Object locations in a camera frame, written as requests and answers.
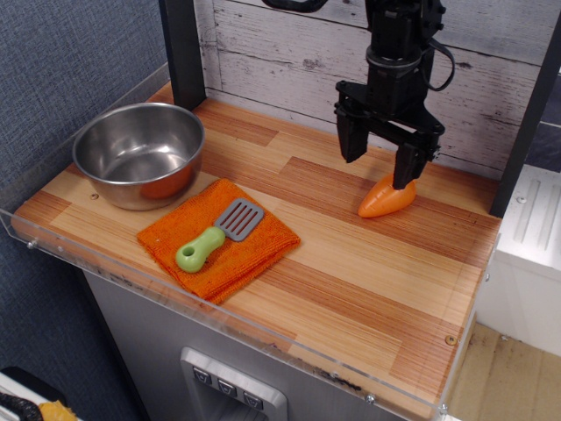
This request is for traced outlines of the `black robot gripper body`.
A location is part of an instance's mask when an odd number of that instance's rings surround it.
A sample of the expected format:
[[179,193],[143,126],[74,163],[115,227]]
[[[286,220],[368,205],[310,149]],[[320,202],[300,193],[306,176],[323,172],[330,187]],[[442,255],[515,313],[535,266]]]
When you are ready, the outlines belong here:
[[434,58],[423,56],[413,63],[369,63],[367,83],[340,81],[336,110],[362,119],[369,131],[398,147],[427,140],[437,152],[444,126],[425,107],[425,99],[437,88],[430,83]]

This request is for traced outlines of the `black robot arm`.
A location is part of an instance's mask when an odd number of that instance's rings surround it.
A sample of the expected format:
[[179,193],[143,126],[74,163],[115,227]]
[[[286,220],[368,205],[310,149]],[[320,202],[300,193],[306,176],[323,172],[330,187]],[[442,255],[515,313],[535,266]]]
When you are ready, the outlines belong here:
[[405,189],[432,161],[444,126],[424,101],[436,51],[446,54],[434,35],[443,27],[439,1],[369,1],[371,42],[366,50],[365,84],[341,81],[335,105],[341,154],[347,162],[367,150],[377,135],[398,147],[393,187]]

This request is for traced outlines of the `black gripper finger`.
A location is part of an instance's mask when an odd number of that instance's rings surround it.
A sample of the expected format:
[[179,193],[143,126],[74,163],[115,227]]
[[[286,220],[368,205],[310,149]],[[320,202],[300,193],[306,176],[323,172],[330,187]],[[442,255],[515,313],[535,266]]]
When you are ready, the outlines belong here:
[[367,151],[369,131],[362,125],[362,119],[336,110],[337,135],[340,150],[346,163],[354,162]]
[[432,147],[427,140],[400,145],[395,155],[394,189],[405,189],[412,181],[418,179],[431,159]]

